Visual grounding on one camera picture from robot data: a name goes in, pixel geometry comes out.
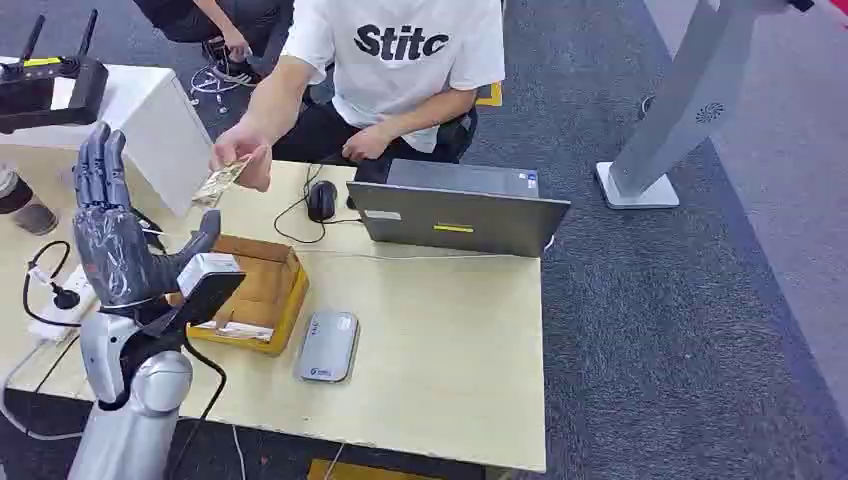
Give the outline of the person's left hand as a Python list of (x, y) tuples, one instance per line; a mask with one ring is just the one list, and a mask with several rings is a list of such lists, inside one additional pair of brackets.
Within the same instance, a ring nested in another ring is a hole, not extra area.
[(395, 139), (392, 131), (383, 124), (369, 126), (350, 137), (342, 146), (342, 157), (359, 163), (376, 160), (385, 153)]

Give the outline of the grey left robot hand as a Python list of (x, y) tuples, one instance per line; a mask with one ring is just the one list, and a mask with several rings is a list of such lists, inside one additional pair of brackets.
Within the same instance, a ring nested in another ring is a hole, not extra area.
[(189, 241), (174, 254), (150, 251), (125, 178), (120, 130), (99, 122), (78, 150), (73, 168), (77, 209), (74, 241), (89, 283), (105, 307), (123, 307), (175, 293), (178, 277), (220, 235), (221, 214), (206, 212)]

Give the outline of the person's right hand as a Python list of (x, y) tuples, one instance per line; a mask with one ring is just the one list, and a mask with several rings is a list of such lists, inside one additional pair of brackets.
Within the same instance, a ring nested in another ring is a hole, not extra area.
[(271, 144), (254, 126), (239, 122), (216, 140), (209, 168), (218, 171), (242, 161), (246, 164), (235, 182), (245, 188), (267, 192), (271, 185)]

